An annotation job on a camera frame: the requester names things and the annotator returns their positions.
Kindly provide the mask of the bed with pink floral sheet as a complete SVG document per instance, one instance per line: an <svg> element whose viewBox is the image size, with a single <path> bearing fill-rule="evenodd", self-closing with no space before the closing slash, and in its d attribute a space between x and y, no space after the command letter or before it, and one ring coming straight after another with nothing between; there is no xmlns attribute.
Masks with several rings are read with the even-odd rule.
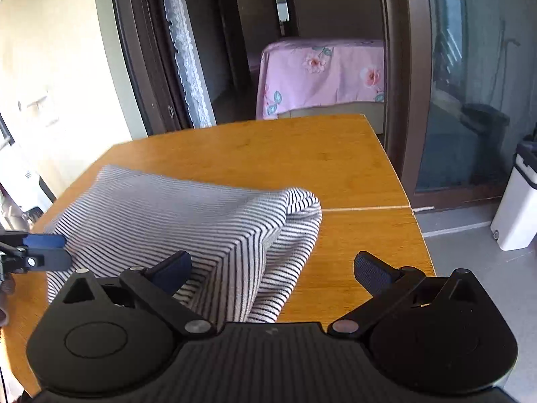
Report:
<svg viewBox="0 0 537 403"><path fill-rule="evenodd" d="M261 54L256 118L358 114L382 134L384 69L381 40L280 40Z"/></svg>

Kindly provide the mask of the white lace curtain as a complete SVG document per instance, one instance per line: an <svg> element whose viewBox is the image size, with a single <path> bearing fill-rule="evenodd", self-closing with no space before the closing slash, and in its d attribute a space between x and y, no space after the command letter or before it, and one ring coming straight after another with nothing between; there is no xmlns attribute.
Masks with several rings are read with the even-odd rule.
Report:
<svg viewBox="0 0 537 403"><path fill-rule="evenodd" d="M163 0L174 59L194 128L213 127L216 118L209 98L186 0Z"/></svg>

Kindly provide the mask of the striped white black garment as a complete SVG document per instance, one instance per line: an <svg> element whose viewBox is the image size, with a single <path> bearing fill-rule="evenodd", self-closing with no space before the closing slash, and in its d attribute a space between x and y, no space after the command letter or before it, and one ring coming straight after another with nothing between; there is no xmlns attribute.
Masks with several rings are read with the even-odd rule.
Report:
<svg viewBox="0 0 537 403"><path fill-rule="evenodd" d="M99 277L188 252L192 271L174 297L221 326L278 319L321 221L321 202L302 188L260 191L107 166L46 231L65 237L74 268Z"/></svg>

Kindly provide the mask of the white lidded trash bin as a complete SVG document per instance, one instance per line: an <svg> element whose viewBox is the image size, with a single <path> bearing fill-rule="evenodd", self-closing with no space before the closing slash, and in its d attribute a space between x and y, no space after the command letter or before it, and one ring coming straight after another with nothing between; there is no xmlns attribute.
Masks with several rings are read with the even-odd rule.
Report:
<svg viewBox="0 0 537 403"><path fill-rule="evenodd" d="M523 141L516 147L514 167L491 233L502 251L527 248L537 231L536 142Z"/></svg>

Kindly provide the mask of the dark brown door frame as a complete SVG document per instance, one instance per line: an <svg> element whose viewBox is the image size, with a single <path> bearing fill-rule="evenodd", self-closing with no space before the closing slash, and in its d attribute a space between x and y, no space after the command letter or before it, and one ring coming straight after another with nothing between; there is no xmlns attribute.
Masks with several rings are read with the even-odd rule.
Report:
<svg viewBox="0 0 537 403"><path fill-rule="evenodd" d="M430 0L381 0L385 50L384 148L414 208L431 101Z"/></svg>

